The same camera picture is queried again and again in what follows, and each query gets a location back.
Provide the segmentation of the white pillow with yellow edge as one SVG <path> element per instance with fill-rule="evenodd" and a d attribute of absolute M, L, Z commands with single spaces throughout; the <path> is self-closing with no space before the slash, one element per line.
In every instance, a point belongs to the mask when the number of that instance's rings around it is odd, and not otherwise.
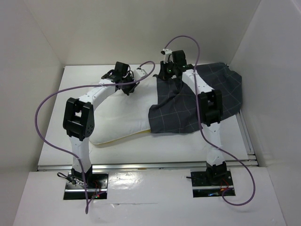
<path fill-rule="evenodd" d="M 116 91 L 95 110 L 95 129 L 89 141 L 100 145 L 150 130 L 149 109 L 157 103 L 156 77 L 141 81 L 128 96 Z"/>

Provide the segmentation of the dark grey checked pillowcase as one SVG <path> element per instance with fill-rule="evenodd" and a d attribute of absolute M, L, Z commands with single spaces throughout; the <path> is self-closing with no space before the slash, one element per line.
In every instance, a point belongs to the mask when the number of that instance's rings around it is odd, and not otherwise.
<path fill-rule="evenodd" d="M 221 96 L 220 108 L 214 97 L 206 97 L 207 91 L 195 94 L 195 88 L 179 79 L 164 81 L 157 75 L 158 103 L 149 109 L 150 131 L 153 134 L 188 134 L 199 130 L 198 123 L 205 122 L 203 115 L 223 111 L 221 121 L 236 115 L 243 103 L 242 76 L 231 70 L 225 63 L 198 65 L 196 76 L 216 90 Z"/>

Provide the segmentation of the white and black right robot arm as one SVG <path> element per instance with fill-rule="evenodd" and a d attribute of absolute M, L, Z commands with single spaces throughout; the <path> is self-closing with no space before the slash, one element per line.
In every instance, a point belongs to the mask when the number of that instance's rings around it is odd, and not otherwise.
<path fill-rule="evenodd" d="M 158 77 L 164 81 L 173 79 L 177 88 L 190 88 L 196 94 L 196 115 L 200 123 L 200 132 L 211 146 L 206 154 L 205 179 L 211 185 L 223 181 L 227 174 L 227 165 L 221 151 L 220 122 L 223 115 L 222 93 L 205 83 L 193 65 L 188 64 L 183 50 L 161 51 L 164 60 L 160 62 Z"/>

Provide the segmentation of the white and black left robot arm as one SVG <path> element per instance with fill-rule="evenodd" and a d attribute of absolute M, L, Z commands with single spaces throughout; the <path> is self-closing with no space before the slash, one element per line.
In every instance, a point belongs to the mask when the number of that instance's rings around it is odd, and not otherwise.
<path fill-rule="evenodd" d="M 129 95 L 145 73 L 117 62 L 115 68 L 103 75 L 97 86 L 79 98 L 70 97 L 65 106 L 63 128 L 70 138 L 73 158 L 71 175 L 83 188 L 93 182 L 92 163 L 89 157 L 89 137 L 95 129 L 95 109 L 109 96 L 121 90 Z"/>

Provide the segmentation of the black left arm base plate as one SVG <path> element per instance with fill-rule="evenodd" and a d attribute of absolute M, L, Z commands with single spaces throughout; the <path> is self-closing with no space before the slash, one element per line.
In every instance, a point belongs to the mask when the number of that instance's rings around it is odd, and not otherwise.
<path fill-rule="evenodd" d="M 73 177 L 71 173 L 65 175 L 61 172 L 57 173 L 59 178 L 66 180 L 64 190 L 64 200 L 84 200 L 84 182 Z M 107 173 L 93 174 L 91 181 L 87 185 L 87 196 L 88 199 L 105 200 L 107 199 L 107 187 L 108 187 Z"/>

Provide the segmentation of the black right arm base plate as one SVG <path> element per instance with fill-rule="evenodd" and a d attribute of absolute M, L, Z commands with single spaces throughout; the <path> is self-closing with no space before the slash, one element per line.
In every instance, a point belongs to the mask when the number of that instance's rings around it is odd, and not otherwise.
<path fill-rule="evenodd" d="M 235 196 L 235 188 L 231 172 L 228 170 L 222 178 L 210 181 L 205 171 L 192 171 L 186 178 L 191 182 L 194 198 Z"/>

